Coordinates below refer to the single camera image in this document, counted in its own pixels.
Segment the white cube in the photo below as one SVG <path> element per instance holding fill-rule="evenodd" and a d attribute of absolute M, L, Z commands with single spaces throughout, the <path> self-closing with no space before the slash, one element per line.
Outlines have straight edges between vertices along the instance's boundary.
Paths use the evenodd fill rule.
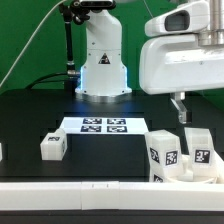
<path fill-rule="evenodd" d="M 185 135 L 194 177 L 217 177 L 217 163 L 210 131 L 185 128 Z"/>
<path fill-rule="evenodd" d="M 174 177 L 184 173 L 180 139 L 165 131 L 145 133 L 150 168 L 163 177 Z"/>
<path fill-rule="evenodd" d="M 48 133 L 40 147 L 42 160 L 62 160 L 67 150 L 66 133 L 62 129 Z"/>

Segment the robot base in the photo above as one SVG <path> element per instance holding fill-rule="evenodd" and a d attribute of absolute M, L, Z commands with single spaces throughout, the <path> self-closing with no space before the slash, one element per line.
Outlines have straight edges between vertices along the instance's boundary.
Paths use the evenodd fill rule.
<path fill-rule="evenodd" d="M 118 102 L 130 100 L 131 97 L 132 97 L 132 92 L 124 93 L 117 96 L 96 96 L 96 95 L 88 95 L 84 93 L 76 93 L 77 99 L 94 102 L 94 103 L 118 103 Z"/>

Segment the black cable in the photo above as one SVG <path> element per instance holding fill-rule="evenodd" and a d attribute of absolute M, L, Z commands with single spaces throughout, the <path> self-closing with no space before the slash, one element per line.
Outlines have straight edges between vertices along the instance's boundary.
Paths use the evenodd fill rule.
<path fill-rule="evenodd" d="M 66 72 L 62 72 L 62 73 L 53 73 L 50 75 L 45 75 L 41 78 L 38 78 L 37 80 L 35 80 L 34 82 L 32 82 L 31 84 L 29 84 L 28 86 L 25 87 L 25 89 L 32 89 L 33 86 L 36 85 L 36 83 L 41 82 L 45 79 L 49 79 L 49 78 L 53 78 L 53 77 L 57 77 L 57 76 L 67 76 L 68 74 Z"/>
<path fill-rule="evenodd" d="M 33 83 L 32 83 L 32 86 L 31 86 L 31 85 L 27 86 L 27 87 L 29 87 L 29 88 L 26 87 L 26 89 L 32 89 L 32 87 L 34 87 L 34 86 L 37 85 L 37 84 L 51 83 L 51 82 L 65 82 L 65 81 L 68 81 L 68 80 L 67 80 L 67 79 L 62 79 L 62 80 L 37 81 L 37 82 L 33 82 Z"/>

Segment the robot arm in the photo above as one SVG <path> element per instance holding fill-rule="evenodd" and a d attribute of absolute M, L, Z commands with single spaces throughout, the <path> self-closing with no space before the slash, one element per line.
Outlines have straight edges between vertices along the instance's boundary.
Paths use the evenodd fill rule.
<path fill-rule="evenodd" d="M 154 38 L 142 48 L 140 86 L 149 94 L 172 93 L 181 123 L 188 122 L 181 105 L 186 91 L 224 87 L 223 9 L 224 0 L 191 0 L 146 23 Z"/>
<path fill-rule="evenodd" d="M 122 27 L 108 12 L 115 6 L 114 0 L 74 0 L 70 5 L 72 20 L 77 25 L 86 22 L 86 62 L 75 89 L 79 99 L 111 103 L 129 98 L 132 92 L 121 61 Z"/>

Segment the black tabletop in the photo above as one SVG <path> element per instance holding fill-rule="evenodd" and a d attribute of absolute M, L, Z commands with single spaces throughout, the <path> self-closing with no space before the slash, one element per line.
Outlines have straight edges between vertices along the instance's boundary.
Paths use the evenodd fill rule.
<path fill-rule="evenodd" d="M 184 103 L 192 111 L 192 123 L 187 125 L 179 123 L 169 95 L 136 92 L 129 101 L 98 104 L 76 100 L 63 90 L 7 91 L 0 96 L 0 181 L 148 181 L 143 135 L 70 134 L 62 162 L 42 161 L 41 141 L 65 116 L 144 118 L 149 131 L 165 129 L 178 135 L 183 153 L 188 153 L 184 127 L 208 128 L 216 151 L 223 157 L 224 112 L 198 94 L 187 95 Z M 0 219 L 9 223 L 18 214 L 21 223 L 28 223 L 30 216 L 36 217 L 32 223 L 57 223 L 60 219 L 70 223 L 196 223 L 199 216 L 205 223 L 224 220 L 219 212 L 180 211 L 11 212 L 1 213 Z"/>

